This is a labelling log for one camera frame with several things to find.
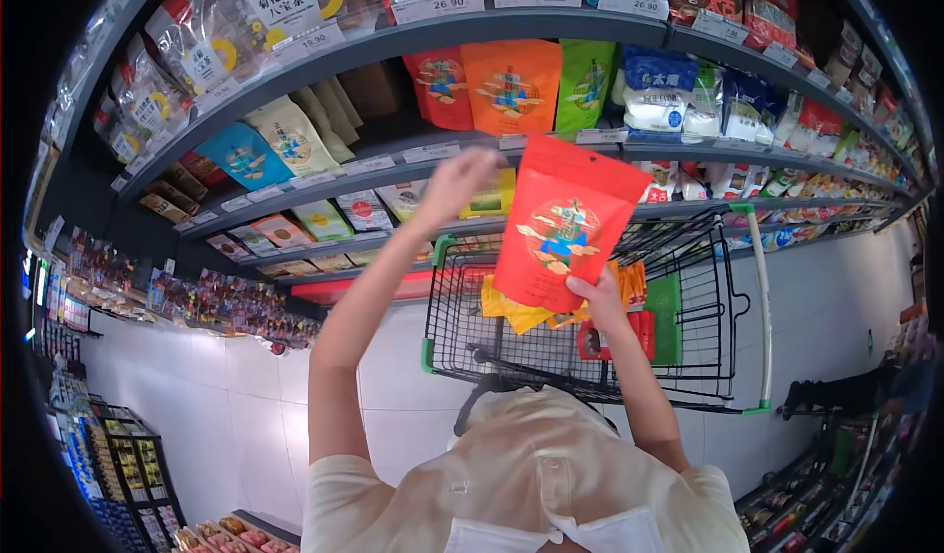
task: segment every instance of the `shopping cart basket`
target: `shopping cart basket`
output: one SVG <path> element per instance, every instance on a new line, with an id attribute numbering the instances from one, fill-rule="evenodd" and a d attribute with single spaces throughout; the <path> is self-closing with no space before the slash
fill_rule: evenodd
<path id="1" fill-rule="evenodd" d="M 753 206 L 749 212 L 756 229 Z M 734 409 L 727 404 L 735 376 L 738 317 L 750 298 L 735 292 L 720 215 L 724 207 L 692 217 L 631 221 L 611 259 L 621 266 L 643 261 L 653 309 L 669 309 L 659 327 L 657 315 L 656 378 L 675 407 L 725 413 L 769 410 L 769 327 L 765 329 L 765 365 L 760 407 Z M 620 383 L 607 360 L 581 360 L 578 324 L 551 329 L 546 323 L 522 335 L 504 317 L 484 317 L 480 290 L 484 276 L 495 272 L 502 234 L 442 236 L 436 242 L 430 306 L 423 341 L 424 369 L 436 375 L 477 383 L 497 374 L 506 386 L 547 384 L 585 402 L 622 403 Z M 755 253 L 760 235 L 755 234 Z M 761 291 L 767 299 L 766 272 Z M 763 308 L 767 323 L 767 306 Z M 660 354 L 660 342 L 669 346 Z"/>

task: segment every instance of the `green snack bag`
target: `green snack bag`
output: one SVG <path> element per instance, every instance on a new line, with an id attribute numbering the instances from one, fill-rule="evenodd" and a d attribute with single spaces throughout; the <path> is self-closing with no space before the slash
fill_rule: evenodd
<path id="1" fill-rule="evenodd" d="M 557 89 L 556 131 L 596 127 L 610 89 L 615 43 L 561 39 L 563 69 Z"/>

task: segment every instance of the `red package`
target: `red package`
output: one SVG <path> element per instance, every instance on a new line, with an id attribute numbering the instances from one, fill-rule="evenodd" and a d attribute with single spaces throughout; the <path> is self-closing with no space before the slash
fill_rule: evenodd
<path id="1" fill-rule="evenodd" d="M 797 0 L 745 0 L 744 25 L 749 35 L 744 44 L 766 49 L 775 40 L 787 49 L 797 48 Z"/>
<path id="2" fill-rule="evenodd" d="M 627 163 L 528 134 L 494 288 L 521 305 L 578 310 L 584 299 L 564 281 L 596 283 L 651 181 Z"/>

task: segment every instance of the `supermarket aisle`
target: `supermarket aisle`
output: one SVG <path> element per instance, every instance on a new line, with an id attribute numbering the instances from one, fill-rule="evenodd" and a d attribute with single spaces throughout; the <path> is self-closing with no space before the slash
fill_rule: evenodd
<path id="1" fill-rule="evenodd" d="M 823 241 L 767 255 L 775 364 L 773 404 L 796 378 L 831 379 L 880 358 L 898 313 L 911 305 L 905 225 L 882 236 Z M 753 259 L 732 264 L 736 289 L 757 297 Z M 161 434 L 171 480 L 189 523 L 235 508 L 300 524 L 307 468 L 307 353 L 277 358 L 251 338 L 222 340 L 168 325 L 94 314 L 105 334 L 83 345 L 88 388 L 132 407 Z M 387 313 L 359 371 L 361 412 L 380 477 L 397 483 L 444 451 L 470 385 L 419 367 L 426 307 Z M 875 350 L 867 353 L 872 329 Z M 734 407 L 760 395 L 760 310 L 738 322 Z M 809 443 L 816 420 L 677 409 L 693 465 L 717 465 L 735 498 Z M 627 429 L 620 407 L 605 412 Z"/>

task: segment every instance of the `price tag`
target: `price tag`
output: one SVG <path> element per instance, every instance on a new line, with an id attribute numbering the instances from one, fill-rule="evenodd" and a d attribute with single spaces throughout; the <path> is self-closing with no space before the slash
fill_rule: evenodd
<path id="1" fill-rule="evenodd" d="M 644 16 L 656 21 L 668 19 L 668 0 L 599 0 L 596 8 Z"/>
<path id="2" fill-rule="evenodd" d="M 233 211 L 235 211 L 235 210 L 238 210 L 238 209 L 243 208 L 244 206 L 250 206 L 250 205 L 252 205 L 252 201 L 250 201 L 250 200 L 243 194 L 242 196 L 238 196 L 238 197 L 236 197 L 236 198 L 234 198 L 234 199 L 230 199 L 230 200 L 227 201 L 226 203 L 220 205 L 220 208 L 221 208 L 222 210 L 224 210 L 225 212 L 227 212 L 227 213 L 231 213 L 231 212 L 233 212 Z"/>
<path id="3" fill-rule="evenodd" d="M 245 195 L 245 198 L 249 199 L 252 203 L 259 203 L 260 201 L 265 201 L 266 199 L 271 199 L 272 197 L 278 196 L 279 194 L 284 194 L 281 189 L 278 188 L 277 184 L 267 186 L 264 189 L 259 189 L 258 191 L 253 191 Z"/>
<path id="4" fill-rule="evenodd" d="M 764 50 L 764 57 L 771 58 L 787 68 L 792 68 L 793 64 L 797 63 L 797 57 L 793 55 L 793 52 L 787 49 L 783 43 L 775 40 L 771 41 L 767 49 Z"/>
<path id="5" fill-rule="evenodd" d="M 407 164 L 427 161 L 429 159 L 451 158 L 459 154 L 459 142 L 436 144 L 434 146 L 413 147 L 403 150 L 403 159 Z"/>
<path id="6" fill-rule="evenodd" d="M 336 19 L 324 25 L 280 40 L 272 46 L 272 55 L 282 64 L 306 58 L 323 49 L 330 49 L 345 42 L 344 33 Z"/>
<path id="7" fill-rule="evenodd" d="M 364 233 L 354 234 L 354 240 L 379 240 L 380 238 L 386 238 L 387 232 L 385 231 L 365 231 Z"/>
<path id="8" fill-rule="evenodd" d="M 390 156 L 377 156 L 376 158 L 359 159 L 353 162 L 342 164 L 348 176 L 362 175 L 365 172 L 372 172 L 384 168 L 393 168 L 396 164 L 394 158 Z"/>
<path id="9" fill-rule="evenodd" d="M 524 133 L 514 133 L 499 137 L 499 149 L 521 149 L 528 144 L 528 136 Z"/>
<path id="10" fill-rule="evenodd" d="M 236 78 L 230 76 L 216 86 L 198 95 L 194 100 L 194 104 L 200 112 L 210 112 L 241 89 L 242 86 L 236 81 Z"/>
<path id="11" fill-rule="evenodd" d="M 829 87 L 829 85 L 832 84 L 832 78 L 824 74 L 820 68 L 813 68 L 806 78 L 819 87 Z"/>
<path id="12" fill-rule="evenodd" d="M 624 144 L 626 138 L 630 136 L 629 127 L 616 127 L 613 129 L 581 129 L 577 134 L 577 145 L 586 146 L 590 144 Z"/>
<path id="13" fill-rule="evenodd" d="M 707 8 L 699 10 L 699 15 L 695 17 L 692 28 L 735 45 L 740 45 L 748 38 L 748 29 L 743 25 Z"/>
<path id="14" fill-rule="evenodd" d="M 307 176 L 296 176 L 289 180 L 289 184 L 295 187 L 296 191 L 301 191 L 302 189 L 307 189 L 310 186 L 318 184 L 319 182 L 330 182 L 334 180 L 334 175 L 325 170 L 324 172 L 319 172 L 313 175 Z"/>
<path id="15" fill-rule="evenodd" d="M 485 10 L 485 0 L 391 0 L 398 25 Z"/>

